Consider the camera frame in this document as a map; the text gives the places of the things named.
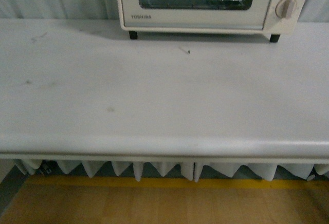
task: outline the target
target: wooden floor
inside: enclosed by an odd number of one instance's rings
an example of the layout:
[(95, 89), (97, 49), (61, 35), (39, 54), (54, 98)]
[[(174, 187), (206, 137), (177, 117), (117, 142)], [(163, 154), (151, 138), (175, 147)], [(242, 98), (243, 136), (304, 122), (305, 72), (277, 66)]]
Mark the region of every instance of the wooden floor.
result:
[(0, 223), (328, 224), (329, 187), (328, 181), (37, 177), (23, 185)]

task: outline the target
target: oven foot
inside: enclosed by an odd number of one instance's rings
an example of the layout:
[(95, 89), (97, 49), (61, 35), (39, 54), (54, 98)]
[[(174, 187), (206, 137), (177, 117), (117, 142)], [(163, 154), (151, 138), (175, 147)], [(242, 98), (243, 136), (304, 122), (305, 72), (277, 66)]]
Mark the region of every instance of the oven foot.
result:
[(138, 38), (136, 31), (129, 31), (129, 37), (131, 40), (136, 40)]
[(279, 34), (272, 34), (271, 39), (269, 40), (270, 43), (277, 43), (280, 38)]

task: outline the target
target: yellow line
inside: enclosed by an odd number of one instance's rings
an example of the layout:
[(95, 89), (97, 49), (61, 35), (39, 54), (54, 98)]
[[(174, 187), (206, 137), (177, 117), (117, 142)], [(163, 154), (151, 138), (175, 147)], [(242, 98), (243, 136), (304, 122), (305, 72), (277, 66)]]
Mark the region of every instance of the yellow line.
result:
[(30, 176), (26, 184), (71, 185), (71, 186), (106, 186), (131, 188), (215, 188), (215, 189), (326, 189), (329, 181), (304, 180), (254, 180), (254, 179), (200, 179), (198, 183), (187, 179), (142, 178), (137, 182), (126, 177), (94, 177), (52, 175)]

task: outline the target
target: stain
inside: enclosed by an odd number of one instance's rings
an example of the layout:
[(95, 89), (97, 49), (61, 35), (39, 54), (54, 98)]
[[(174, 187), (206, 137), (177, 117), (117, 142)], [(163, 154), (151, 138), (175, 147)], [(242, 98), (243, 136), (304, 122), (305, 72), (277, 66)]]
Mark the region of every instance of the stain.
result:
[(42, 35), (38, 35), (38, 36), (35, 36), (35, 37), (31, 38), (32, 43), (37, 42), (38, 39), (44, 38), (47, 34), (48, 34), (48, 32), (45, 32), (45, 33), (43, 33)]
[(113, 113), (115, 111), (115, 109), (113, 107), (108, 107), (106, 109), (109, 113)]
[(101, 30), (95, 30), (95, 31), (92, 31), (90, 34), (91, 35), (97, 35), (97, 34), (100, 34), (100, 33), (102, 33)]
[(183, 47), (178, 47), (181, 51), (183, 51), (184, 53), (186, 53), (186, 54), (190, 54), (191, 53), (191, 51), (190, 50), (185, 50), (185, 49), (183, 49)]
[(51, 89), (51, 88), (56, 87), (57, 85), (58, 85), (57, 82), (53, 81), (49, 84), (41, 85), (38, 89)]

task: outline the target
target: small debris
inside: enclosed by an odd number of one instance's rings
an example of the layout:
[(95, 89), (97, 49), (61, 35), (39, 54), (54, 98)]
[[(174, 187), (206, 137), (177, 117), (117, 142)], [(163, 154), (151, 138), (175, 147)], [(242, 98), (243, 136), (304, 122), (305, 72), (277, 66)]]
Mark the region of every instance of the small debris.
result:
[(43, 33), (42, 35), (39, 35), (39, 36), (35, 36), (35, 37), (31, 38), (31, 40), (32, 40), (32, 43), (35, 43), (35, 42), (37, 42), (37, 41), (38, 41), (38, 39), (45, 37), (45, 36), (46, 36), (46, 34), (48, 34), (48, 32), (45, 32), (45, 33)]
[(190, 54), (191, 53), (191, 51), (190, 50), (186, 50), (186, 49), (184, 49), (183, 47), (178, 47), (181, 51), (183, 51), (184, 53), (186, 53), (186, 54)]

